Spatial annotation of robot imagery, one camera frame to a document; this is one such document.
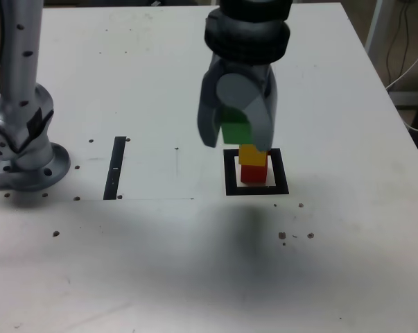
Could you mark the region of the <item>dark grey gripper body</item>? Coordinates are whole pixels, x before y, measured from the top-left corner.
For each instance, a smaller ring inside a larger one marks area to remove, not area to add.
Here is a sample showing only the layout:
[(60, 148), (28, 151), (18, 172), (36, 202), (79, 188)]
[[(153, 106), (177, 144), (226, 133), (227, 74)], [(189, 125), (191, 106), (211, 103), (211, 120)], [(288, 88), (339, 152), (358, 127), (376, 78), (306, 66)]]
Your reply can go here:
[(222, 74), (240, 74), (259, 84), (268, 84), (274, 81), (274, 74), (270, 65), (247, 65), (226, 60), (213, 54), (213, 65), (221, 67)]

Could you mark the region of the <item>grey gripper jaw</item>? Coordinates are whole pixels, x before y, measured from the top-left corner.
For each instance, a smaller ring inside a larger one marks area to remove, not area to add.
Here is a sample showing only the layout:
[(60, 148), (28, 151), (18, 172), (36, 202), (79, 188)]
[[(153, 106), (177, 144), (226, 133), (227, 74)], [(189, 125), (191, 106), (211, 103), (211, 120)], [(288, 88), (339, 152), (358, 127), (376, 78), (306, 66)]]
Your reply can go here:
[(213, 56), (202, 79), (198, 106), (198, 130), (205, 146), (216, 147), (220, 132), (222, 102), (217, 94), (219, 79), (225, 73), (225, 65), (219, 56)]
[(252, 144), (260, 152), (269, 151), (275, 131), (275, 76), (273, 82), (259, 84), (240, 74), (224, 74), (217, 94), (223, 104), (223, 143)]

